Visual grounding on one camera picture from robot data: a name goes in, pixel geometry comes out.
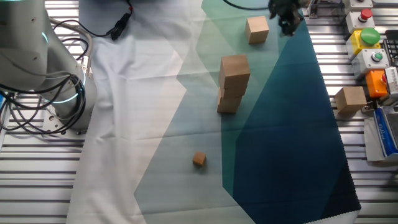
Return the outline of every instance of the dark blue fabric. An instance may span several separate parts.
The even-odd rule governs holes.
[[[305,24],[238,137],[233,197],[256,223],[301,224],[360,209]]]

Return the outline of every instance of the orange device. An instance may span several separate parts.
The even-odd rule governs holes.
[[[387,94],[386,83],[382,81],[384,75],[384,69],[371,70],[366,74],[366,84],[371,98],[379,98]]]

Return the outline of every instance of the black cable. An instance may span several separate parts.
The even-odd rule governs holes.
[[[39,90],[39,91],[18,90],[18,89],[15,89],[15,88],[13,88],[13,87],[5,86],[5,85],[3,85],[3,84],[0,84],[0,88],[3,88],[3,89],[8,90],[8,91],[23,93],[23,94],[42,94],[42,93],[48,93],[49,91],[54,90],[54,89],[56,89],[56,88],[62,86],[63,83],[64,83],[64,81],[65,81],[65,80],[63,80],[62,82],[56,84],[55,86],[53,86],[53,87],[51,87],[51,88],[48,88],[48,89],[45,89],[45,90]]]
[[[235,5],[228,0],[223,0],[226,4],[229,4],[232,7],[235,7],[236,9],[243,9],[243,10],[251,10],[251,11],[256,11],[256,10],[267,10],[268,7],[257,7],[257,8],[250,8],[250,7],[243,7],[239,5]]]
[[[129,4],[130,8],[130,14],[125,13],[125,15],[122,16],[122,18],[120,20],[118,20],[116,22],[116,24],[114,25],[114,27],[112,29],[110,29],[109,31],[107,31],[107,33],[105,34],[95,34],[92,31],[88,30],[85,26],[83,26],[83,24],[77,20],[74,19],[67,19],[65,21],[60,22],[59,24],[54,26],[54,30],[61,24],[66,23],[66,22],[77,22],[79,24],[79,26],[81,26],[81,28],[83,28],[84,30],[86,30],[89,34],[96,36],[96,37],[106,37],[108,35],[111,36],[112,40],[116,40],[117,38],[119,38],[119,36],[121,35],[121,33],[123,32],[124,28],[126,28],[127,26],[127,22],[129,21],[132,13],[134,12],[134,9],[130,3],[130,0],[126,0],[127,3]]]
[[[79,82],[79,85],[76,86],[76,92],[78,93],[78,96],[80,96],[79,98],[77,98],[76,101],[76,107],[75,107],[75,111],[72,111],[72,113],[76,113],[79,112],[78,114],[74,115],[71,119],[68,120],[68,122],[66,124],[64,124],[61,128],[58,128],[55,131],[45,131],[43,129],[40,129],[36,126],[34,126],[33,124],[31,124],[30,122],[27,123],[26,118],[24,117],[24,115],[22,114],[20,108],[18,106],[16,106],[16,110],[18,111],[19,115],[21,116],[21,118],[27,123],[29,124],[29,126],[31,126],[32,128],[38,130],[39,132],[35,132],[35,131],[31,131],[29,129],[27,129],[26,127],[22,126],[22,128],[27,131],[28,133],[31,134],[58,134],[58,133],[62,133],[68,129],[70,129],[82,116],[84,110],[85,110],[85,106],[86,106],[86,95],[85,95],[85,89],[83,84],[79,81],[79,79],[75,78],[74,80],[72,80],[73,82]],[[14,120],[17,122],[18,125],[22,125],[15,116],[15,113],[13,110],[10,110],[11,116],[14,118]]]
[[[41,101],[41,97],[39,98],[39,102],[37,103],[37,106],[40,106],[40,101]],[[0,109],[0,114],[2,114],[2,112],[3,112],[3,109],[4,109],[4,106],[8,106],[8,107],[10,107],[10,101],[9,100],[5,100],[4,101],[4,103],[3,103],[3,105],[1,106],[1,109]],[[24,127],[25,125],[27,125],[28,123],[30,123],[35,117],[36,117],[36,115],[37,115],[37,113],[39,112],[39,110],[35,110],[35,113],[27,120],[27,121],[25,121],[25,123],[24,124],[18,124],[18,126],[16,126],[16,127],[13,127],[13,128],[7,128],[7,127],[5,127],[4,125],[3,125],[3,123],[0,121],[0,127],[2,128],[2,129],[4,129],[4,130],[6,130],[6,131],[15,131],[15,130],[17,130],[17,129],[20,129],[20,128],[22,128],[22,127]]]
[[[25,109],[29,109],[29,110],[41,110],[43,108],[50,106],[58,98],[59,94],[61,94],[62,88],[67,84],[67,82],[69,81],[69,79],[71,79],[71,77],[72,76],[69,76],[66,79],[64,79],[64,81],[62,81],[62,85],[60,86],[60,88],[58,89],[58,91],[56,92],[54,97],[48,103],[46,103],[42,106],[35,107],[35,108],[31,107],[31,106],[23,105],[22,103],[13,100],[9,95],[5,94],[5,92],[3,92],[3,91],[0,91],[0,95],[2,95],[4,98],[8,99],[14,105],[20,106],[21,108],[25,108]]]
[[[80,42],[83,42],[86,44],[86,49],[83,51],[83,53],[78,58],[76,58],[76,60],[80,60],[84,55],[86,55],[86,53],[88,51],[88,42],[85,39],[78,38],[78,37],[71,37],[71,38],[63,39],[63,40],[61,40],[61,42],[64,43],[65,41],[68,41],[68,40],[79,40]]]

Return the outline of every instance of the wooden block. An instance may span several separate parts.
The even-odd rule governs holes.
[[[203,164],[205,163],[205,159],[206,159],[206,154],[204,154],[203,152],[196,152],[192,159],[192,162],[195,165],[203,166]]]
[[[221,96],[221,89],[218,88],[218,104],[221,106],[239,107],[242,102],[242,96],[224,99]]]
[[[221,97],[221,90],[218,89],[218,102],[217,102],[217,112],[218,113],[236,113],[238,111],[239,105],[236,106],[236,104],[228,104],[225,103],[225,99],[223,99]]]
[[[363,87],[343,87],[335,96],[339,113],[355,113],[366,106],[366,97]]]
[[[242,97],[246,93],[246,88],[230,88],[230,89],[221,89],[221,97],[226,100],[230,98]]]
[[[259,44],[267,40],[269,27],[265,16],[248,18],[244,29],[249,44]]]
[[[217,113],[236,113],[238,112],[238,106],[221,106],[217,105]]]
[[[218,83],[220,88],[245,88],[250,78],[249,62],[246,55],[231,55],[221,58]]]

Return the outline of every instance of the blue label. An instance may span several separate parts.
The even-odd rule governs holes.
[[[379,130],[380,134],[380,140],[382,141],[382,144],[384,146],[384,151],[386,153],[386,156],[390,156],[393,153],[397,153],[398,150],[396,149],[394,145],[394,141],[392,140],[390,133],[388,131],[386,121],[384,120],[382,111],[380,108],[378,108],[374,112],[374,119],[376,120],[376,125],[377,129]]]

